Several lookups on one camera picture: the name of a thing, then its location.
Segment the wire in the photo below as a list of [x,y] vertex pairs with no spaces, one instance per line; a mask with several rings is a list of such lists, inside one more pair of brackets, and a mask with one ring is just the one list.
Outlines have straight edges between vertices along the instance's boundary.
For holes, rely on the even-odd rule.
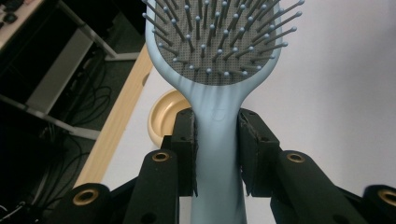
[[47,202],[46,204],[43,205],[43,207],[41,208],[42,210],[52,210],[50,208],[50,205],[52,205],[53,203],[56,203],[58,201],[60,201],[61,199],[63,199],[64,197],[58,197],[58,198],[54,198],[51,201]]
[[[63,193],[63,191],[64,191],[67,187],[70,186],[71,182],[72,182],[73,179],[76,177],[76,175],[77,175],[77,173],[78,173],[78,170],[79,170],[78,167],[81,165],[81,158],[82,158],[83,156],[86,156],[86,155],[89,155],[89,154],[90,154],[90,152],[84,152],[84,153],[83,153],[83,152],[82,152],[82,147],[81,147],[81,145],[76,141],[76,139],[74,139],[74,137],[72,137],[72,136],[70,136],[70,135],[67,135],[67,136],[68,136],[69,139],[70,139],[72,142],[74,142],[74,143],[76,144],[76,146],[78,147],[78,155],[77,155],[76,157],[74,157],[69,163],[67,163],[65,167],[62,166],[62,168],[61,168],[61,170],[60,170],[60,172],[59,172],[58,178],[57,178],[57,180],[55,181],[56,184],[53,186],[53,188],[51,189],[50,193],[47,195],[46,200],[43,202],[43,205],[42,205],[42,209],[43,209],[43,210],[48,210],[49,205],[51,205],[52,203],[54,203],[54,201],[58,201],[58,198],[61,198],[61,199],[62,199],[62,197],[59,197],[59,195],[61,195],[61,194]],[[66,182],[65,184],[62,185],[61,189],[59,189],[59,190],[54,194],[53,191],[54,191],[57,187],[59,187],[59,186],[58,186],[58,185],[59,185],[59,180],[62,178],[62,176],[64,176],[64,174],[65,174],[66,171],[69,169],[69,167],[70,167],[71,165],[73,165],[76,161],[78,161],[78,164],[77,164],[76,169],[74,170],[73,174],[71,174],[71,176],[70,176],[70,178],[67,180],[67,182]]]
[[78,112],[82,112],[82,111],[87,110],[87,109],[92,109],[92,107],[95,105],[95,102],[97,101],[97,98],[98,98],[97,93],[98,93],[100,90],[108,90],[107,93],[104,93],[104,94],[103,94],[103,95],[108,95],[108,96],[110,96],[110,95],[111,95],[111,92],[112,92],[111,88],[108,87],[108,86],[98,87],[98,88],[94,89],[94,90],[93,90],[93,94],[90,95],[90,96],[88,96],[88,97],[85,99],[85,101],[90,101],[92,97],[93,97],[93,100],[90,101],[90,102],[88,102],[88,103],[85,104],[85,105],[82,105],[82,106],[80,107],[80,109],[78,110]]
[[[62,155],[62,160],[61,160],[61,170],[63,169],[63,167],[64,167],[64,155]],[[56,173],[54,173],[55,171],[56,171],[56,168],[58,168],[58,164],[56,163],[56,164],[52,164],[51,166],[50,166],[50,168],[49,168],[49,170],[50,170],[50,175],[54,175],[54,174],[56,174]],[[41,202],[43,199],[44,199],[44,197],[45,197],[45,199],[44,199],[44,202],[43,203],[45,203],[49,198],[50,198],[50,195],[52,195],[52,192],[56,189],[56,187],[59,185],[59,182],[60,182],[60,179],[61,179],[61,176],[59,175],[59,172],[58,172],[58,176],[55,178],[55,181],[52,183],[52,185],[51,184],[48,184],[47,185],[47,188],[46,188],[46,190],[45,190],[45,192],[46,192],[46,194],[42,194],[42,196],[40,196],[40,199],[39,199],[39,201]]]
[[0,204],[0,208],[3,209],[4,211],[8,212],[8,210],[1,204]]
[[17,207],[14,209],[14,211],[8,213],[6,216],[2,217],[0,219],[0,222],[3,222],[3,220],[10,218],[12,215],[20,211],[24,206],[26,205],[26,202],[20,202]]
[[98,119],[100,116],[102,116],[105,111],[107,110],[108,106],[110,105],[110,97],[107,95],[103,95],[97,98],[98,99],[104,99],[99,105],[91,111],[90,114],[85,116],[83,119],[80,119],[79,121],[76,121],[73,123],[73,125],[82,125],[86,123],[90,123],[91,121]]
[[37,199],[43,192],[44,186],[47,183],[47,179],[49,177],[50,170],[49,168],[46,169],[46,173],[44,173],[43,178],[41,179],[40,185],[38,186],[37,193],[35,194],[35,197],[32,200],[32,204],[35,204],[37,202]]

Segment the black bracket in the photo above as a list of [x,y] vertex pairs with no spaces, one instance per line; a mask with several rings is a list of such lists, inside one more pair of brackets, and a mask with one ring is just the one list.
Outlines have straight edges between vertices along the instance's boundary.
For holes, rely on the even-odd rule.
[[[309,156],[283,151],[253,111],[240,110],[237,128],[247,194],[271,197],[277,223],[396,223],[396,189],[373,185],[359,197],[336,187]],[[178,197],[197,193],[195,130],[192,111],[180,111],[173,134],[146,156],[137,178],[112,192],[99,184],[73,189],[47,223],[178,223]],[[92,199],[92,188],[102,197]]]

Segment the round tan object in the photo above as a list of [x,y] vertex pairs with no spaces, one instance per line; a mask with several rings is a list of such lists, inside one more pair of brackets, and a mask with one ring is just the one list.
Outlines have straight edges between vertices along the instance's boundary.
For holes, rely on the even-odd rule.
[[148,115],[148,135],[157,147],[161,147],[165,135],[172,134],[177,112],[189,107],[189,102],[177,90],[165,93],[154,104]]

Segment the light blue hairbrush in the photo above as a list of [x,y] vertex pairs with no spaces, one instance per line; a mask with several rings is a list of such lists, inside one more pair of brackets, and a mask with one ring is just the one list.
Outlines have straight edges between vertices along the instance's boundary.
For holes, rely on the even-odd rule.
[[287,43],[280,0],[143,0],[155,68],[190,102],[197,125],[192,224],[247,223],[236,122],[245,98],[270,75]]

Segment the screw hole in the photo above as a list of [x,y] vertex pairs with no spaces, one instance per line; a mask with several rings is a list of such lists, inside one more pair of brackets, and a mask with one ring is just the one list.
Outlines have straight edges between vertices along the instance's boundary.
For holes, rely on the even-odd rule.
[[92,192],[84,192],[78,198],[80,200],[82,200],[82,201],[86,201],[86,200],[89,200],[92,197],[93,197],[93,193]]
[[385,203],[396,206],[396,192],[389,189],[381,189],[378,195]]
[[305,162],[305,158],[299,154],[296,154],[296,153],[290,153],[290,154],[288,154],[287,157],[290,161]]
[[334,221],[339,224],[349,224],[349,220],[344,216],[334,215],[332,216],[332,219],[334,219]]
[[97,189],[84,189],[73,198],[73,203],[78,206],[92,203],[99,196]]
[[157,216],[155,216],[155,214],[153,213],[146,213],[145,215],[142,216],[142,218],[140,219],[140,221],[143,224],[150,224],[150,223],[154,223],[157,220]]
[[154,161],[167,161],[169,159],[169,154],[165,152],[158,152],[152,156]]

